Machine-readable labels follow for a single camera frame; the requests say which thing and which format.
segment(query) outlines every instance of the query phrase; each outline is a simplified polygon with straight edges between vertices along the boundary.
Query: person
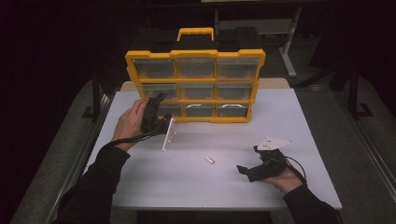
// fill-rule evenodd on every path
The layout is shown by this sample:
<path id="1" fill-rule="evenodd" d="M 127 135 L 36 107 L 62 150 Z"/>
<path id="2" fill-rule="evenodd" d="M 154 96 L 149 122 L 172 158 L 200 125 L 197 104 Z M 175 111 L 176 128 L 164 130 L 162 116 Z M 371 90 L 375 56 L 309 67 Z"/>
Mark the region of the person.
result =
<path id="1" fill-rule="evenodd" d="M 140 129 L 147 101 L 137 100 L 119 118 L 111 141 L 142 134 Z M 109 223 L 112 196 L 120 181 L 122 166 L 130 158 L 127 151 L 136 143 L 103 147 L 95 162 L 77 184 L 62 197 L 53 223 Z M 274 185 L 284 195 L 296 224 L 339 223 L 335 210 L 319 200 L 288 168 L 263 182 Z"/>

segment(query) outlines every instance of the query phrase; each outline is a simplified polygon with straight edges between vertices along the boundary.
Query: white tabletop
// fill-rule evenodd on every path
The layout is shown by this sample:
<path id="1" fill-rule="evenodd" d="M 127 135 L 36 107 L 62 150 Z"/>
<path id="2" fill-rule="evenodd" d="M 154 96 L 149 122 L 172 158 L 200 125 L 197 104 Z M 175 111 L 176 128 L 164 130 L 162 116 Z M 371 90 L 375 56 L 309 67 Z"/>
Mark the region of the white tabletop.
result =
<path id="1" fill-rule="evenodd" d="M 89 165 L 111 139 L 119 116 L 138 98 L 136 91 L 117 92 Z M 140 142 L 129 151 L 131 159 L 122 169 L 113 206 L 156 210 L 286 208 L 282 193 L 272 185 L 250 183 L 236 169 L 237 164 L 247 168 L 261 164 L 253 146 L 265 137 L 293 140 L 295 144 L 281 148 L 283 154 L 304 167 L 314 194 L 336 209 L 342 207 L 293 89 L 260 89 L 249 123 L 178 123 L 177 135 L 165 152 L 165 135 Z M 209 163 L 205 156 L 216 163 Z"/>

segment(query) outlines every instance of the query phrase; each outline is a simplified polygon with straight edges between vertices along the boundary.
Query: black sleeve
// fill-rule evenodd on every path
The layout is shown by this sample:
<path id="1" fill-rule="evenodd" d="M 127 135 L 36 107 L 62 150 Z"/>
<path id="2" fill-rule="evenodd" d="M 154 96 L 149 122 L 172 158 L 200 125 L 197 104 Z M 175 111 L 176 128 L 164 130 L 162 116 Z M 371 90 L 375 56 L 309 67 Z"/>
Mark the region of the black sleeve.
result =
<path id="1" fill-rule="evenodd" d="M 117 147 L 102 148 L 88 171 L 62 197 L 54 223 L 109 223 L 113 194 L 129 158 Z"/>
<path id="2" fill-rule="evenodd" d="M 285 200 L 296 224 L 337 224 L 338 216 L 330 205 L 319 200 L 307 187 L 301 185 L 287 193 Z"/>

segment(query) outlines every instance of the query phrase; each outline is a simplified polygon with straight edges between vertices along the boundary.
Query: clear plastic bin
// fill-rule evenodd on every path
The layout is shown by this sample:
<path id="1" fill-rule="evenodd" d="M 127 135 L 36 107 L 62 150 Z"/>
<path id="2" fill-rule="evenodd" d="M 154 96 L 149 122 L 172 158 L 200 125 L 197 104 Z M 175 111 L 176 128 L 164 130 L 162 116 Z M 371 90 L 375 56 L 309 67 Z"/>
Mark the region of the clear plastic bin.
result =
<path id="1" fill-rule="evenodd" d="M 252 80 L 259 59 L 217 59 L 218 80 Z"/>
<path id="2" fill-rule="evenodd" d="M 208 78 L 215 75 L 215 59 L 181 58 L 176 59 L 177 77 Z"/>
<path id="3" fill-rule="evenodd" d="M 175 67 L 171 59 L 134 59 L 141 78 L 174 78 Z"/>
<path id="4" fill-rule="evenodd" d="M 165 101 L 177 100 L 177 85 L 176 84 L 142 84 L 143 91 L 147 98 L 156 97 L 161 92 L 166 92 L 168 95 Z"/>
<path id="5" fill-rule="evenodd" d="M 252 87 L 252 83 L 218 83 L 216 97 L 218 100 L 248 100 Z"/>
<path id="6" fill-rule="evenodd" d="M 217 117 L 245 117 L 248 113 L 246 104 L 216 105 Z"/>
<path id="7" fill-rule="evenodd" d="M 163 117 L 165 114 L 171 114 L 172 117 L 181 116 L 181 107 L 179 104 L 160 104 L 158 108 L 158 116 Z"/>
<path id="8" fill-rule="evenodd" d="M 183 110 L 186 117 L 212 117 L 213 104 L 184 104 Z"/>
<path id="9" fill-rule="evenodd" d="M 180 99 L 211 100 L 214 83 L 178 83 Z"/>

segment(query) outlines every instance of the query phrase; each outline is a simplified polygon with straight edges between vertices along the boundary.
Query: person's right hand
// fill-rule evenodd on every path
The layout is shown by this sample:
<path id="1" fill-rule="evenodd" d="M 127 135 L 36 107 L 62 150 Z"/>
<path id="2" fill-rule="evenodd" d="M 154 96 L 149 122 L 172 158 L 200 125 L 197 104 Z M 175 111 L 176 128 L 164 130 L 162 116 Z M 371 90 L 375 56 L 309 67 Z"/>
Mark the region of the person's right hand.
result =
<path id="1" fill-rule="evenodd" d="M 132 108 L 129 108 L 120 116 L 111 141 L 116 141 L 122 138 L 131 138 L 143 133 L 141 126 L 146 104 L 147 101 L 145 100 L 136 100 Z M 136 143 L 119 143 L 116 144 L 116 147 L 119 147 L 124 151 L 128 151 L 134 145 L 136 145 Z"/>
<path id="2" fill-rule="evenodd" d="M 279 176 L 269 177 L 263 180 L 265 183 L 274 185 L 277 189 L 282 191 L 284 194 L 300 187 L 303 182 L 298 178 L 298 176 L 292 172 L 289 168 L 286 168 L 282 174 Z"/>

